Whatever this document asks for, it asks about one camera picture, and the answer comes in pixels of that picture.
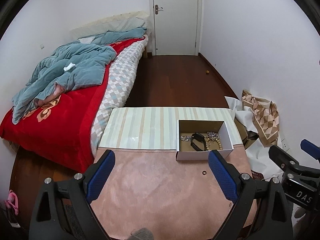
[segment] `wooden floor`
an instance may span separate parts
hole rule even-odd
[[[228,107],[225,96],[235,95],[201,57],[156,56],[141,59],[125,106]],[[20,225],[29,228],[33,205],[45,178],[65,180],[75,173],[20,148],[10,183],[19,198]]]

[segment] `white door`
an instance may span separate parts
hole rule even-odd
[[[154,0],[154,16],[157,55],[195,54],[198,0]]]

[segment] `striped mat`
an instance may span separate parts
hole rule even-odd
[[[225,121],[233,145],[241,144],[234,112],[226,108],[123,107],[112,110],[99,147],[176,149],[177,120]]]

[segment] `door frame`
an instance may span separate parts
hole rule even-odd
[[[201,36],[201,21],[202,21],[202,1],[198,0],[198,12],[197,12],[197,28],[196,28],[196,44],[195,44],[195,56],[198,56]],[[154,13],[154,0],[149,0],[150,5],[150,22],[151,22],[151,35],[150,44],[152,47],[152,55],[156,55],[156,27],[155,27],[155,13]]]

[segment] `black watch strap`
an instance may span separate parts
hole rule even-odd
[[[204,150],[200,149],[194,142],[193,140],[196,140],[198,142],[202,142],[204,145]],[[190,145],[191,147],[196,150],[197,152],[204,152],[207,149],[207,142],[205,141],[205,137],[204,135],[202,135],[201,133],[194,133],[193,135],[191,135],[191,139],[190,139]]]

